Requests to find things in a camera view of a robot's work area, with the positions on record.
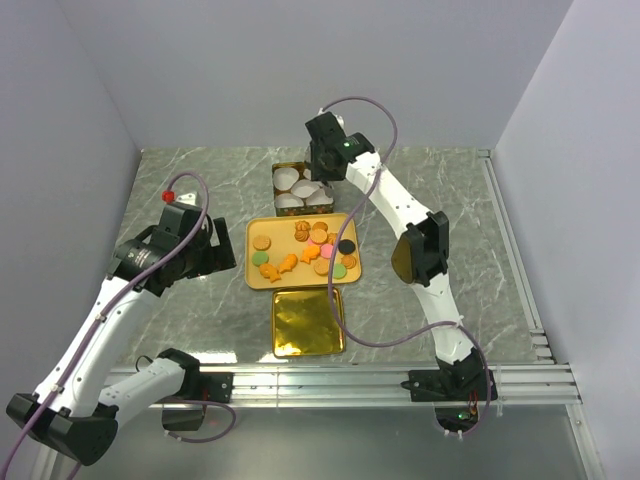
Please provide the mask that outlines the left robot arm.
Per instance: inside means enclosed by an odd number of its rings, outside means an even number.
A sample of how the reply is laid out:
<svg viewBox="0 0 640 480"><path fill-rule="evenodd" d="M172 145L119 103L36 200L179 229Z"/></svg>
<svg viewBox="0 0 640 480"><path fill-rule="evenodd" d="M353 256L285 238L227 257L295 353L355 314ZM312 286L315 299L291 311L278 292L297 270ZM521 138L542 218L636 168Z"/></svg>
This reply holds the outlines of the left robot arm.
<svg viewBox="0 0 640 480"><path fill-rule="evenodd" d="M121 427L158 401L227 404L231 375L208 380L195 357L174 348L123 381L112 386L105 381L137 325L166 290L180 280L235 265L224 218L178 201L167 204L158 224L116 249L72 344L33 392L13 395L7 415L33 440L90 466Z"/></svg>

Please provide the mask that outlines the orange fish cookie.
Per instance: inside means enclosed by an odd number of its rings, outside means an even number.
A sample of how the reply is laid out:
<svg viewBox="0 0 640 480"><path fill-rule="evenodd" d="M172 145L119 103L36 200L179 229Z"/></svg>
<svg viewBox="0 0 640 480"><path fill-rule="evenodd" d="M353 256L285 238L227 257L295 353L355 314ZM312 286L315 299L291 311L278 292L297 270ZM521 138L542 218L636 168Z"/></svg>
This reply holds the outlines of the orange fish cookie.
<svg viewBox="0 0 640 480"><path fill-rule="evenodd" d="M278 267L279 273L292 272L298 264L298 257L295 254L288 254Z"/></svg>
<svg viewBox="0 0 640 480"><path fill-rule="evenodd" d="M321 254L321 247L313 244L308 245L300 256L300 261L306 264L310 264L312 260L317 259Z"/></svg>
<svg viewBox="0 0 640 480"><path fill-rule="evenodd" d="M258 269L259 269L260 275L263 278L268 279L271 283L274 283L274 282L276 282L276 281L281 279L281 275L280 275L278 269L275 266L273 266L273 265L271 265L269 263L261 264L258 267Z"/></svg>

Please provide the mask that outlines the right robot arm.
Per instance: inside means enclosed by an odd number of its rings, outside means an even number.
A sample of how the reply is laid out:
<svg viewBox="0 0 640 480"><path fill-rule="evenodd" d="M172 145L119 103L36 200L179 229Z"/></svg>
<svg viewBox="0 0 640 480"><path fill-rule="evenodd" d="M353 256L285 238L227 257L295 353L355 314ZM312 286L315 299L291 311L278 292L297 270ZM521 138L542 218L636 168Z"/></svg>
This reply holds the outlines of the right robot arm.
<svg viewBox="0 0 640 480"><path fill-rule="evenodd" d="M359 189L391 227L396 276L416 295L433 336L440 369L439 401L496 399L492 374L478 342L464 327L449 280L449 219L422 205L387 168L361 133L348 135L341 120L322 111L307 121L307 168L314 180L347 181Z"/></svg>

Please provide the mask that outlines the gold tin lid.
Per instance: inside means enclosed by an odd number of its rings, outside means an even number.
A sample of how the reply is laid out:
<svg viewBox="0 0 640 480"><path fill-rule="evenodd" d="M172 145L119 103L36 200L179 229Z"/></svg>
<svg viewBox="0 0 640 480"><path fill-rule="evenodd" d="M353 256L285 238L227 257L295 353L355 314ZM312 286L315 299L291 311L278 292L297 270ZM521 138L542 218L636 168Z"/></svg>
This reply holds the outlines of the gold tin lid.
<svg viewBox="0 0 640 480"><path fill-rule="evenodd" d="M337 355L346 346L326 287L276 290L272 295L271 337L273 355L279 359Z"/></svg>

